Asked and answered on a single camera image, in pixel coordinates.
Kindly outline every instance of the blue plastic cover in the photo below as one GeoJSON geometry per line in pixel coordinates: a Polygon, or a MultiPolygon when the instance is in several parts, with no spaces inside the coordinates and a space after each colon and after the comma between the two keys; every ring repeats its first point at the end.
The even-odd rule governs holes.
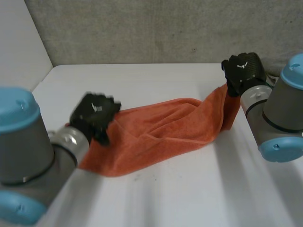
{"type": "Polygon", "coordinates": [[[289,60],[281,72],[281,78],[289,86],[303,90],[303,53],[289,60]]]}
{"type": "Polygon", "coordinates": [[[0,87],[0,134],[23,129],[40,115],[33,94],[18,87],[0,87]]]}
{"type": "Polygon", "coordinates": [[[262,143],[258,149],[267,161],[289,162],[303,155],[303,138],[275,138],[262,143]]]}
{"type": "Polygon", "coordinates": [[[10,191],[0,191],[0,218],[13,224],[33,225],[46,212],[40,202],[10,191]]]}

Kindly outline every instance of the orange towel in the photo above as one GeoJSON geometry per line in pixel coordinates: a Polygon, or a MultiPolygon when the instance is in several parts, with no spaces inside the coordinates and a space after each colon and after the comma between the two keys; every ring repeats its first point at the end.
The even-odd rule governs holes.
{"type": "Polygon", "coordinates": [[[223,85],[203,102],[181,98],[123,110],[107,130],[110,146],[92,141],[80,168],[120,176],[197,150],[231,128],[239,107],[223,85]]]}

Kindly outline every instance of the gray concrete wall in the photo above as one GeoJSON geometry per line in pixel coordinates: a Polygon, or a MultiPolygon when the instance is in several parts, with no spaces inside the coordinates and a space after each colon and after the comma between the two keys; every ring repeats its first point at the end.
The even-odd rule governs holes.
{"type": "Polygon", "coordinates": [[[25,0],[54,66],[221,62],[257,52],[278,74],[303,52],[297,0],[25,0]]]}

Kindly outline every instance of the table surface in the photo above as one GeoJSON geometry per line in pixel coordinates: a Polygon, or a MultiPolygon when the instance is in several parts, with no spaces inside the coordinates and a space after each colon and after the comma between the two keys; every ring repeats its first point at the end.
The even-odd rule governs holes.
{"type": "MultiPolygon", "coordinates": [[[[34,90],[48,130],[87,91],[123,109],[203,100],[225,83],[220,64],[57,66],[34,90]]],[[[37,227],[302,227],[303,158],[265,161],[240,109],[206,147],[121,177],[75,170],[37,227]]]]}

